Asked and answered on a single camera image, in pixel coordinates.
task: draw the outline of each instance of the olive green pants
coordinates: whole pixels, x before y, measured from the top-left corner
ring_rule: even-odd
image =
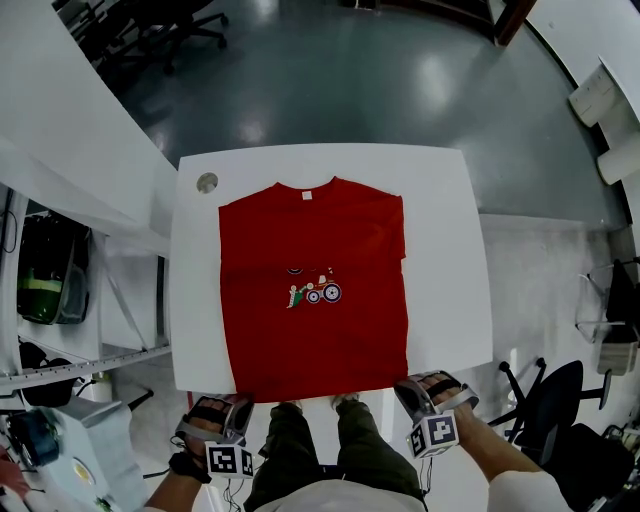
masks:
[[[357,400],[345,400],[337,412],[337,467],[344,479],[422,501],[416,470],[380,437],[369,408]],[[318,463],[307,420],[293,404],[283,403],[271,410],[266,450],[269,457],[253,480],[251,495],[244,503],[246,512],[314,482],[336,478],[327,476]]]

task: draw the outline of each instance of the office chair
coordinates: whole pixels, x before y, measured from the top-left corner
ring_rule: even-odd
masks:
[[[101,71],[111,64],[115,52],[110,47],[130,26],[131,20],[130,2],[117,2],[104,13],[104,16],[93,20],[84,32],[76,37],[78,46],[89,62],[102,59],[97,69],[99,74],[102,75]]]
[[[633,454],[578,423],[558,435],[542,468],[553,476],[571,509],[584,512],[602,496],[613,498],[633,471]]]
[[[171,43],[169,52],[164,56],[164,72],[167,75],[175,71],[173,59],[182,43],[191,36],[212,37],[218,40],[218,48],[227,47],[227,40],[221,32],[202,28],[203,25],[219,19],[223,27],[229,25],[229,18],[223,12],[194,19],[193,15],[209,5],[213,0],[138,0],[134,6],[133,19],[141,32],[150,32],[154,27],[159,37],[151,41],[150,48]]]
[[[581,400],[598,398],[599,408],[604,408],[611,387],[612,374],[607,371],[602,387],[582,391],[583,369],[580,361],[558,368],[544,380],[542,378],[547,368],[545,360],[539,358],[536,366],[539,368],[538,375],[526,397],[509,364],[503,361],[498,367],[509,379],[517,404],[514,410],[496,418],[489,425],[495,427],[515,419],[508,440],[510,443],[516,441],[519,446],[542,446],[544,439],[541,438],[546,438],[554,427],[568,428],[573,425]],[[521,440],[516,440],[523,424]]]
[[[619,443],[600,437],[585,425],[573,425],[581,400],[597,398],[600,409],[605,406],[611,372],[605,374],[602,387],[582,391],[580,361],[558,368],[544,380],[544,360],[539,359],[537,365],[540,371],[526,397],[509,365],[500,365],[518,404],[515,411],[489,425],[500,425],[515,418],[509,442],[515,442],[522,453],[552,475],[569,506],[583,512],[595,499],[617,493],[635,462],[633,455]]]
[[[615,260],[611,265],[595,267],[585,278],[593,287],[603,303],[606,303],[605,319],[576,321],[576,329],[587,337],[582,327],[592,325],[595,327],[591,343],[595,341],[599,327],[610,326],[611,331],[605,343],[631,343],[640,339],[640,289],[633,284],[625,266],[640,264],[640,258],[635,257],[629,261]],[[593,279],[597,271],[613,269],[611,285],[608,290],[603,290]]]

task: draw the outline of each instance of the printed graphic on shirt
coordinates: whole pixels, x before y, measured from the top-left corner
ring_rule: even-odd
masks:
[[[301,274],[302,269],[287,269],[290,274]],[[329,275],[333,274],[333,269],[329,267]],[[301,288],[297,288],[296,285],[291,285],[289,289],[289,305],[287,308],[293,308],[300,304],[303,297],[306,296],[307,302],[311,304],[317,304],[321,299],[326,300],[329,303],[338,302],[342,297],[342,289],[334,282],[333,279],[327,279],[327,276],[321,274],[318,277],[318,283],[307,283]]]

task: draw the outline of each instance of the white box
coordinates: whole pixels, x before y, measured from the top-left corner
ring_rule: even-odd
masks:
[[[237,444],[205,443],[209,476],[253,478],[253,455]]]
[[[425,416],[407,436],[415,459],[433,457],[458,444],[458,427],[453,411]]]

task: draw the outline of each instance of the equipment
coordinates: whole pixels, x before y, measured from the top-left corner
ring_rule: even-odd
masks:
[[[201,404],[204,400],[222,402],[224,407],[218,410],[203,406]],[[209,475],[253,478],[253,456],[251,452],[242,448],[247,444],[244,435],[249,426],[253,406],[253,399],[246,395],[202,396],[183,416],[175,435],[183,441],[189,435],[205,442]],[[216,433],[194,427],[189,423],[191,418],[218,423],[223,426],[222,431]]]
[[[46,466],[58,459],[58,433],[42,411],[13,414],[7,418],[6,428],[11,445],[27,468]]]
[[[422,379],[441,374],[447,377],[431,386],[428,391],[420,385]],[[433,398],[448,389],[458,387],[462,391],[439,405]],[[467,385],[460,384],[446,372],[412,375],[393,387],[396,396],[413,422],[407,443],[414,458],[433,457],[446,452],[459,443],[458,429],[453,409],[465,402],[472,408],[478,405],[478,395]]]

